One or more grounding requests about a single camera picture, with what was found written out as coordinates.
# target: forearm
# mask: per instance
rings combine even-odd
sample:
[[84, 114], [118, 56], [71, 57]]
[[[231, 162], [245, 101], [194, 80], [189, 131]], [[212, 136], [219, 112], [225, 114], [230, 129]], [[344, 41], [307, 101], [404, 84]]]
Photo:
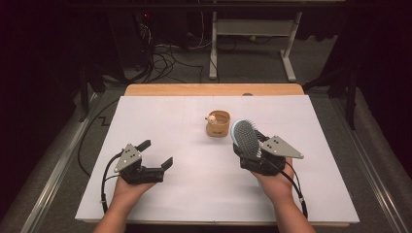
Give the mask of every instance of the forearm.
[[130, 207], [125, 207], [121, 201], [113, 200], [93, 233], [123, 233], [130, 212]]
[[312, 225], [297, 208], [292, 198], [288, 198], [273, 205], [279, 231], [282, 233], [315, 232]]

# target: white stand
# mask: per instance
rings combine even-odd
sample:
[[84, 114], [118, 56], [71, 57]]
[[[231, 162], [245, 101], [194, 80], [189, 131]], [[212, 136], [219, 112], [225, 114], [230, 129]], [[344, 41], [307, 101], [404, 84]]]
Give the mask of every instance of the white stand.
[[256, 35], [256, 36], [289, 36], [288, 45], [280, 54], [291, 83], [296, 82], [289, 54], [292, 49], [294, 37], [300, 23], [302, 12], [296, 13], [294, 20], [244, 20], [220, 19], [216, 12], [213, 13], [212, 24], [212, 50], [210, 54], [209, 78], [215, 80], [218, 76], [218, 51], [216, 42], [218, 35]]

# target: metal rail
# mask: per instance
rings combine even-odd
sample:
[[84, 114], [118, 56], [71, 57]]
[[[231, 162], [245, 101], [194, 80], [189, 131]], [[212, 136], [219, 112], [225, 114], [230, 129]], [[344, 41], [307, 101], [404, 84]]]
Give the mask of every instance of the metal rail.
[[76, 135], [73, 137], [73, 140], [68, 148], [62, 153], [62, 155], [60, 155], [57, 164], [51, 172], [48, 182], [43, 188], [43, 191], [33, 207], [30, 216], [27, 218], [20, 232], [37, 232], [39, 230], [42, 221], [48, 212], [50, 205], [52, 204], [52, 200], [57, 193], [64, 176], [66, 175], [70, 162], [73, 159], [73, 150], [89, 125], [90, 116], [96, 111], [100, 99], [101, 96], [98, 96], [95, 93], [91, 96], [89, 103], [91, 110], [86, 116], [86, 119], [79, 125]]
[[372, 161], [369, 158], [369, 155], [363, 147], [363, 144], [361, 143], [357, 132], [355, 130], [352, 130], [352, 128], [347, 123], [345, 118], [345, 111], [343, 110], [342, 104], [338, 99], [331, 99], [331, 103], [338, 113], [339, 117], [341, 118], [342, 122], [344, 123], [345, 128], [348, 131], [352, 141], [354, 142], [354, 146], [359, 153], [360, 167], [363, 169], [363, 172], [365, 173], [365, 176], [368, 179], [370, 186], [375, 193], [376, 199], [381, 205], [381, 208], [385, 213], [385, 216], [387, 217], [392, 230], [395, 233], [408, 233], [409, 230], [396, 208], [391, 193], [386, 189], [384, 183], [379, 177], [378, 172], [376, 171], [375, 167], [372, 164]]

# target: metal bracket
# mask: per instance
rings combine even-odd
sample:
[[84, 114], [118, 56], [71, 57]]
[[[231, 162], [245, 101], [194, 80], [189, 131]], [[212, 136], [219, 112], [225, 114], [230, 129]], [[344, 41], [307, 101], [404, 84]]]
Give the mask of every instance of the metal bracket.
[[274, 136], [262, 143], [260, 148], [270, 154], [283, 157], [303, 158], [303, 154], [289, 145], [279, 136]]
[[117, 173], [123, 170], [124, 168], [130, 166], [140, 159], [142, 159], [142, 154], [140, 153], [140, 151], [135, 149], [131, 144], [127, 144], [126, 148], [121, 154], [118, 165], [116, 165], [115, 172]]

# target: wooden edge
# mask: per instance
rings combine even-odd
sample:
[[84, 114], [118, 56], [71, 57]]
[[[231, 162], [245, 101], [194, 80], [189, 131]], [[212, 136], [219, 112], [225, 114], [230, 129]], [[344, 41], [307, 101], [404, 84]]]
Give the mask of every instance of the wooden edge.
[[[85, 220], [86, 223], [97, 223], [99, 220]], [[150, 225], [221, 225], [221, 226], [276, 226], [276, 222], [248, 222], [248, 221], [138, 221], [129, 220], [129, 224]], [[313, 226], [348, 227], [349, 222], [310, 222]]]
[[304, 95], [296, 83], [158, 83], [131, 84], [125, 96]]

